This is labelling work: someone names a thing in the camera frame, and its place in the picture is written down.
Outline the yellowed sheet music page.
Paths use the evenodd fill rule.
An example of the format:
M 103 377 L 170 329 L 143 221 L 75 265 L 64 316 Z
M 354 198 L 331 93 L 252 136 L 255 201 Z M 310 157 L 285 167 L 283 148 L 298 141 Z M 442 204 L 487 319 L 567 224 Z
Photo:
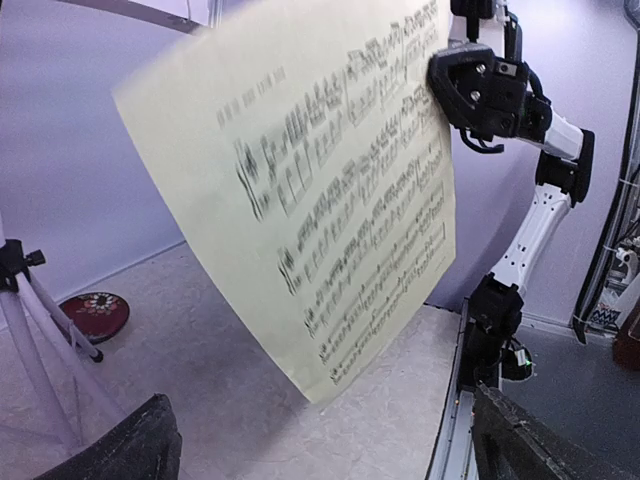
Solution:
M 198 261 L 311 402 L 339 395 L 453 263 L 445 1 L 253 1 L 114 100 Z

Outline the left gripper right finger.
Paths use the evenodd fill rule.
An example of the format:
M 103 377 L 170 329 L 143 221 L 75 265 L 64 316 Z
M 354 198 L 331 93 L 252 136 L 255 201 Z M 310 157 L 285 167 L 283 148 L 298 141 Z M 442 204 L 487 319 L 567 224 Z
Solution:
M 474 392 L 472 441 L 480 479 L 588 479 L 590 455 L 554 434 L 500 390 Z

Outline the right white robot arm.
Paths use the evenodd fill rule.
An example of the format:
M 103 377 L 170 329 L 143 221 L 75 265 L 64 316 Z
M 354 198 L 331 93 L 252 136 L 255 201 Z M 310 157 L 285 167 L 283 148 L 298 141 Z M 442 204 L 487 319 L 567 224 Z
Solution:
M 595 135 L 557 114 L 522 58 L 522 29 L 504 1 L 453 1 L 464 36 L 433 55 L 426 82 L 461 141 L 500 154 L 516 139 L 540 151 L 531 206 L 510 245 L 467 301 L 459 385 L 497 387 L 532 373 L 516 340 L 531 274 L 557 227 L 587 195 Z

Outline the white perforated music stand desk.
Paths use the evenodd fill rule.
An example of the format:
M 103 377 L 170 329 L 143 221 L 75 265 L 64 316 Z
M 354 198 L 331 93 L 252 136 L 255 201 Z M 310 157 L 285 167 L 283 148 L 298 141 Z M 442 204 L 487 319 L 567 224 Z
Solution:
M 219 25 L 224 1 L 102 1 L 70 0 L 67 4 L 111 13 L 193 34 L 199 28 Z

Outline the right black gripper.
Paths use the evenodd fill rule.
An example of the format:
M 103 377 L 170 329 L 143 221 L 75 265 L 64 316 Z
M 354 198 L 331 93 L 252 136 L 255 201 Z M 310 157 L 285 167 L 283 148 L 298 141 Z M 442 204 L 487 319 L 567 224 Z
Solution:
M 526 62 L 496 57 L 484 44 L 466 43 L 437 51 L 426 79 L 454 127 L 477 130 L 483 140 L 497 136 L 544 142 L 551 100 Z

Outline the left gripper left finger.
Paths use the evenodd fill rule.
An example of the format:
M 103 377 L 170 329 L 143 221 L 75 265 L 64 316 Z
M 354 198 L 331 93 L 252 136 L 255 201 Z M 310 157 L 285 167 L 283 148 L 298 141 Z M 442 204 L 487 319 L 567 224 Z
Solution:
M 155 394 L 46 479 L 177 479 L 182 437 L 169 397 Z

